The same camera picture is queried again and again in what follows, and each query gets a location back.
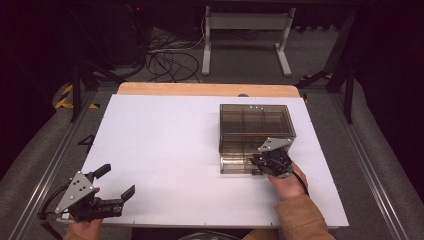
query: hand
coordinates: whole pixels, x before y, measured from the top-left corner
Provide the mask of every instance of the hand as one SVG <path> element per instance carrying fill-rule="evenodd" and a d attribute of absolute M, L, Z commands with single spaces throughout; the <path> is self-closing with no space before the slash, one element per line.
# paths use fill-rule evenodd
<path fill-rule="evenodd" d="M 100 188 L 95 188 L 96 193 L 100 191 Z M 97 240 L 100 239 L 100 227 L 102 226 L 103 219 L 94 219 L 91 222 L 78 222 L 69 224 L 68 231 L 73 235 L 87 239 Z"/>
<path fill-rule="evenodd" d="M 292 162 L 292 166 L 293 171 L 296 172 L 297 175 L 299 175 L 299 177 L 303 180 L 307 187 L 308 182 L 306 180 L 306 175 L 294 162 Z M 289 198 L 306 194 L 305 190 L 302 187 L 302 184 L 299 182 L 299 180 L 297 180 L 297 178 L 293 174 L 290 174 L 285 178 L 277 178 L 272 175 L 268 175 L 268 179 L 274 185 L 278 195 L 280 195 L 283 201 Z"/>

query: clear plastic box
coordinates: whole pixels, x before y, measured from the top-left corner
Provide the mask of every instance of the clear plastic box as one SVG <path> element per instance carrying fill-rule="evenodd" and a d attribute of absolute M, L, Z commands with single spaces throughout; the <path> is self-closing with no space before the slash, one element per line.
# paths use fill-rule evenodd
<path fill-rule="evenodd" d="M 221 104 L 221 173 L 261 174 L 250 158 L 268 138 L 296 138 L 286 105 Z"/>

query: wire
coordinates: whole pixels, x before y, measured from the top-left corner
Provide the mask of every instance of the wire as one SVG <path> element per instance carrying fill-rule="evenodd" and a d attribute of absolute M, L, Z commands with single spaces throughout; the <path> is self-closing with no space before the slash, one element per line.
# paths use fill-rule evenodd
<path fill-rule="evenodd" d="M 41 209 L 41 212 L 39 212 L 38 219 L 40 220 L 40 225 L 48 231 L 54 238 L 61 240 L 63 237 L 53 228 L 53 226 L 50 225 L 49 221 L 47 220 L 47 215 L 49 214 L 55 214 L 55 212 L 46 212 L 47 207 L 50 205 L 50 203 L 59 195 L 61 192 L 65 191 L 68 187 L 71 181 L 67 182 L 65 185 L 61 186 L 58 190 L 56 190 L 44 203 L 43 208 Z"/>
<path fill-rule="evenodd" d="M 190 69 L 184 65 L 182 65 L 179 61 L 174 59 L 175 55 L 186 56 L 192 59 L 195 62 L 195 68 Z M 197 82 L 200 82 L 198 77 L 196 76 L 196 72 L 199 70 L 199 61 L 192 55 L 187 53 L 173 53 L 171 51 L 161 52 L 161 53 L 153 53 L 150 55 L 150 59 L 146 66 L 147 70 L 154 75 L 153 78 L 147 80 L 147 82 L 158 82 L 159 77 L 169 75 L 170 80 L 160 81 L 160 82 L 179 82 L 195 77 Z M 189 71 L 190 73 L 184 77 L 176 77 L 176 74 L 179 73 L 182 69 Z"/>
<path fill-rule="evenodd" d="M 174 45 L 177 40 L 174 40 L 174 41 L 171 41 L 171 42 L 165 41 L 165 43 L 163 45 L 161 45 L 160 47 L 158 47 L 158 49 L 152 49 L 152 50 L 150 50 L 150 52 L 151 53 L 155 53 L 155 52 L 162 52 L 162 51 L 165 51 L 165 52 L 166 51 L 185 51 L 185 50 L 193 49 L 193 48 L 195 48 L 198 45 L 201 45 L 200 43 L 203 41 L 203 39 L 205 39 L 205 32 L 203 30 L 203 23 L 205 21 L 205 17 L 206 17 L 206 15 L 203 15 L 202 22 L 200 23 L 200 28 L 201 28 L 201 31 L 202 31 L 202 37 L 200 38 L 199 41 L 197 41 L 196 43 L 194 43 L 194 45 L 189 46 L 189 47 L 183 46 L 183 47 L 180 47 L 180 48 L 164 48 L 165 46 Z"/>
<path fill-rule="evenodd" d="M 302 180 L 302 178 L 299 177 L 299 175 L 297 175 L 297 173 L 295 173 L 294 171 L 292 173 L 297 178 L 297 180 L 299 180 L 300 184 L 302 184 L 303 190 L 305 190 L 306 195 L 309 196 L 309 191 L 308 191 L 308 188 L 306 187 L 305 182 Z"/>

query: wooden edge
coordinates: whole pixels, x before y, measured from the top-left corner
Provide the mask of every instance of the wooden edge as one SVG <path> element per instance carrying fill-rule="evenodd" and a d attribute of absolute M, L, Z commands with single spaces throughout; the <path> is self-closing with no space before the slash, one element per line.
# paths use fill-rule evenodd
<path fill-rule="evenodd" d="M 249 97 L 300 97 L 298 89 L 290 85 L 145 82 L 122 83 L 117 94 L 165 96 L 239 96 L 243 94 Z"/>

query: sleeve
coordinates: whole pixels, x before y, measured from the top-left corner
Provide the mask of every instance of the sleeve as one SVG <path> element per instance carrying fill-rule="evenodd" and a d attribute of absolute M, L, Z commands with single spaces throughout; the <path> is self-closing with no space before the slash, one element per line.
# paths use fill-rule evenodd
<path fill-rule="evenodd" d="M 320 210 L 307 195 L 275 206 L 286 240 L 334 240 Z"/>

